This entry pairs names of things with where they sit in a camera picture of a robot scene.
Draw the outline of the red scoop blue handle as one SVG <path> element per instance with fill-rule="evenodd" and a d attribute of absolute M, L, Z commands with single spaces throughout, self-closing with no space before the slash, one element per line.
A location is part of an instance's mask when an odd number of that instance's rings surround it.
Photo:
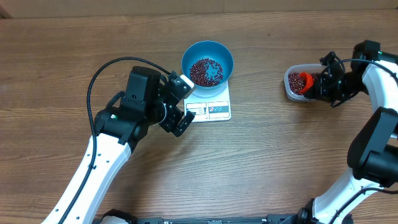
<path fill-rule="evenodd" d="M 300 94 L 304 95 L 313 86 L 313 77 L 311 73 L 302 72 L 299 74 L 300 78 L 303 78 L 305 86 L 300 90 Z"/>

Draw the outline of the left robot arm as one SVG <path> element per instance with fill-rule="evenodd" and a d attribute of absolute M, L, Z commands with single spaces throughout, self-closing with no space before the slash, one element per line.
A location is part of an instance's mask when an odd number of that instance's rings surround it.
<path fill-rule="evenodd" d="M 150 126 L 159 124 L 179 137 L 194 119 L 177 104 L 194 89 L 175 72 L 135 66 L 124 91 L 117 93 L 94 120 L 85 156 L 45 223 L 91 223 L 116 174 Z"/>

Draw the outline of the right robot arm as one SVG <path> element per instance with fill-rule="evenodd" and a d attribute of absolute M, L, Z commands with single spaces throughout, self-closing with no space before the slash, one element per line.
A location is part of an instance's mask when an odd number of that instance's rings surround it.
<path fill-rule="evenodd" d="M 293 215 L 268 215 L 269 223 L 352 223 L 350 212 L 376 192 L 395 194 L 397 147 L 388 142 L 397 137 L 397 56 L 381 51 L 379 42 L 364 40 L 354 46 L 345 61 L 329 52 L 320 58 L 317 77 L 305 72 L 303 65 L 291 67 L 303 79 L 299 94 L 285 83 L 292 101 L 322 100 L 331 107 L 345 103 L 359 92 L 369 96 L 373 115 L 348 149 L 345 173 L 321 196 L 311 199 Z"/>

